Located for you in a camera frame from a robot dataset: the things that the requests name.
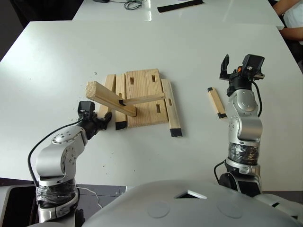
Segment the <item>table surface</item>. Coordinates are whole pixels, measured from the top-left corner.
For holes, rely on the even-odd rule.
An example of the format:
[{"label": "table surface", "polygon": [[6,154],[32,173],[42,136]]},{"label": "table surface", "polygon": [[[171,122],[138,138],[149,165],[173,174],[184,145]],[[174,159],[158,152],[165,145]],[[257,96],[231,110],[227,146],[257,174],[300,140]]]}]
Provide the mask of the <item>table surface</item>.
[{"label": "table surface", "polygon": [[[65,21],[25,28],[0,62],[1,177],[30,179],[29,151],[77,119],[88,81],[104,83],[107,74],[158,68],[173,85],[184,137],[172,138],[167,123],[115,131],[113,118],[78,158],[76,180],[132,186],[163,179],[214,182],[214,165],[228,155],[228,122],[218,119],[207,88],[215,87],[226,105],[221,62],[228,53],[232,71],[251,53],[265,57],[266,77],[257,81],[263,100],[263,189],[302,190],[303,77],[274,26],[173,21],[129,26]],[[34,164],[49,143],[34,152]]]},{"label": "table surface", "polygon": [[157,7],[182,3],[179,0],[146,0],[141,9],[126,10],[123,3],[99,3],[84,0],[73,20],[106,21],[175,21],[189,20],[200,23],[229,22],[243,24],[275,25],[283,23],[267,0],[204,0],[204,4],[159,13]]}]

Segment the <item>white shirt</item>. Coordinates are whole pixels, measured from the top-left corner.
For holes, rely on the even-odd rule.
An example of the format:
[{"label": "white shirt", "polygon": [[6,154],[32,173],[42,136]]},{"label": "white shirt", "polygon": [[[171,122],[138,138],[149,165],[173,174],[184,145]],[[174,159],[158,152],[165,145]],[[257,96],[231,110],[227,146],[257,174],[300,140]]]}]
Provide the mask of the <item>white shirt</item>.
[{"label": "white shirt", "polygon": [[292,6],[285,12],[283,19],[287,27],[303,27],[303,0]]}]

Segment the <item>black cable on table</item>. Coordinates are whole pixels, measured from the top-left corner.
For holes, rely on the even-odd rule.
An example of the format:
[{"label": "black cable on table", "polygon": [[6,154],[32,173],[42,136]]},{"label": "black cable on table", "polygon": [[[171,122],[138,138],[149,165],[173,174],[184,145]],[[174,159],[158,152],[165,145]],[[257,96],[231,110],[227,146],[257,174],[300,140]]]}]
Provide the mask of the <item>black cable on table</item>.
[{"label": "black cable on table", "polygon": [[71,124],[67,124],[67,125],[65,125],[65,126],[62,126],[62,127],[58,128],[58,129],[52,131],[52,132],[49,133],[47,136],[45,136],[42,140],[40,140],[40,141],[33,147],[33,149],[30,151],[30,153],[28,154],[28,157],[27,157],[27,165],[28,165],[29,173],[30,173],[30,175],[32,176],[32,179],[33,179],[34,184],[35,184],[36,187],[39,186],[39,183],[38,183],[38,181],[37,181],[37,179],[36,179],[36,177],[35,177],[35,174],[34,174],[34,171],[33,171],[33,168],[32,168],[32,164],[31,164],[31,161],[30,161],[30,158],[31,158],[31,156],[32,156],[32,154],[33,154],[33,152],[34,152],[34,150],[35,150],[35,149],[36,149],[36,148],[37,148],[45,139],[47,139],[49,136],[51,136],[53,133],[55,133],[55,132],[57,132],[57,131],[59,131],[59,130],[61,130],[61,129],[63,129],[63,128],[66,128],[66,127],[68,127],[68,126],[72,126],[72,125],[74,125],[74,124],[77,124],[77,123],[79,123],[79,122],[81,122],[81,121],[82,121],[82,119],[80,119],[80,120],[78,120],[78,121],[76,121],[76,122],[74,122],[74,123],[71,123]]},{"label": "black cable on table", "polygon": [[217,180],[218,183],[219,183],[219,179],[218,179],[218,176],[217,176],[217,173],[216,173],[216,169],[217,169],[218,166],[222,165],[224,162],[225,162],[225,160],[214,166],[214,176],[216,177],[216,180]]},{"label": "black cable on table", "polygon": [[144,0],[125,0],[125,1],[112,1],[110,2],[116,2],[116,3],[124,3],[124,8],[126,10],[135,10],[142,7],[142,2]]},{"label": "black cable on table", "polygon": [[258,113],[258,117],[260,117],[260,115],[262,113],[262,108],[263,108],[260,91],[259,91],[259,88],[258,88],[257,84],[253,80],[251,82],[256,87],[256,90],[257,90],[258,99],[259,99],[259,103],[260,103],[260,110],[259,110],[259,113]]}]

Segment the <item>pine wood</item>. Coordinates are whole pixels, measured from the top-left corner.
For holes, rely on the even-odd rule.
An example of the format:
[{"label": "pine wood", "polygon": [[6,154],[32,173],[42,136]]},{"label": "pine wood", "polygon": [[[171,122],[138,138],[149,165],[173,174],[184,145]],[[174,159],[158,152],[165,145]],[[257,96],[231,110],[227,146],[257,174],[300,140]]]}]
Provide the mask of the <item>pine wood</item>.
[{"label": "pine wood", "polygon": [[119,103],[119,100],[121,100],[119,96],[96,81],[88,82],[86,86],[86,98],[118,110],[126,115],[136,116],[136,107],[134,105],[121,105]]},{"label": "pine wood", "polygon": [[[131,71],[125,74],[126,98],[163,93],[158,69]],[[127,117],[128,127],[165,123],[168,121],[164,100],[134,105],[136,117]]]},{"label": "pine wood", "polygon": [[219,116],[219,118],[226,118],[225,109],[222,105],[221,99],[219,98],[219,95],[214,87],[211,88],[212,90],[208,91],[208,94],[214,104],[214,107],[216,108],[216,112]]},{"label": "pine wood", "polygon": [[150,95],[150,96],[142,96],[138,98],[128,98],[126,99],[123,104],[124,105],[135,105],[139,103],[148,103],[152,101],[162,100],[165,99],[165,93],[159,93],[156,95]]},{"label": "pine wood", "polygon": [[169,128],[170,129],[180,129],[180,122],[178,117],[178,112],[176,108],[176,103],[174,95],[172,93],[171,84],[168,79],[162,79],[162,88],[165,93],[165,105],[167,110],[167,115],[169,117]]},{"label": "pine wood", "polygon": [[[115,74],[109,74],[106,77],[105,85],[107,89],[115,92],[116,88],[116,75]],[[110,112],[111,109],[108,106],[100,105],[98,117],[104,117],[108,112]]]},{"label": "pine wood", "polygon": [[[125,74],[116,76],[116,94],[122,99],[126,99]],[[116,122],[126,122],[126,114],[116,111]]]}]

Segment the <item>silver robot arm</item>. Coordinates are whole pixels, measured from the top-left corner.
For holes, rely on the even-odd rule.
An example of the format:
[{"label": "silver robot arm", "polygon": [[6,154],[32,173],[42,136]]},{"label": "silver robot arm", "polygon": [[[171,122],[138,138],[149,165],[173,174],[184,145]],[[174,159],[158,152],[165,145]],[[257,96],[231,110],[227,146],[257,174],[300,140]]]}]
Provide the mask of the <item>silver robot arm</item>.
[{"label": "silver robot arm", "polygon": [[260,166],[258,165],[262,123],[258,117],[258,105],[251,91],[253,80],[263,79],[261,66],[264,58],[247,55],[243,66],[227,74],[229,56],[221,65],[220,79],[229,80],[229,102],[226,115],[229,119],[227,173],[219,184],[251,197],[261,194]]},{"label": "silver robot arm", "polygon": [[84,129],[72,126],[52,139],[37,157],[40,186],[54,186],[75,177],[76,160],[87,144]]},{"label": "silver robot arm", "polygon": [[93,102],[80,102],[78,115],[81,121],[52,138],[51,144],[37,157],[39,222],[63,217],[78,205],[79,194],[74,180],[76,160],[88,140],[99,130],[105,130],[111,119],[111,113],[97,118],[94,109]]}]

